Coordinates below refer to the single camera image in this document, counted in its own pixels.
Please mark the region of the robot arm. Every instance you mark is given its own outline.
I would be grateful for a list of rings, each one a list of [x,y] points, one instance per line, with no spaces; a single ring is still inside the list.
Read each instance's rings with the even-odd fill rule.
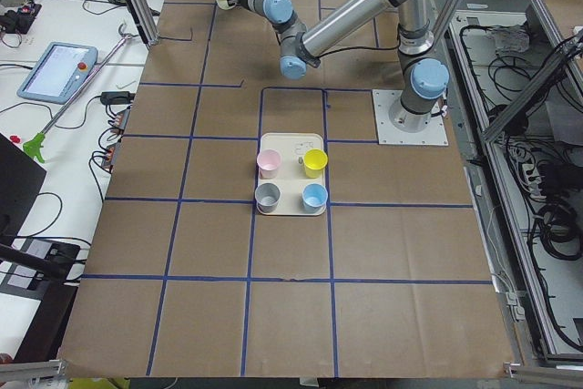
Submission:
[[[293,114],[315,123],[317,93],[338,87],[357,97],[354,87],[382,80],[405,82],[406,116],[427,117],[434,101],[410,79],[424,61],[435,36],[425,15],[424,0],[347,0],[328,11],[314,26],[301,15],[317,0],[226,0],[228,12],[210,43],[206,82],[233,84],[242,80],[242,97],[268,89],[265,128],[300,128],[283,121]]]

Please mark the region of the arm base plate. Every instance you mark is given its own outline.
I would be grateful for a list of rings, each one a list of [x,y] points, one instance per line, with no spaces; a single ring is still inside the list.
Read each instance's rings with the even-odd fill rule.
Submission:
[[[424,115],[408,112],[401,90],[373,89],[373,110],[378,143],[383,146],[447,147],[443,111],[435,102]]]

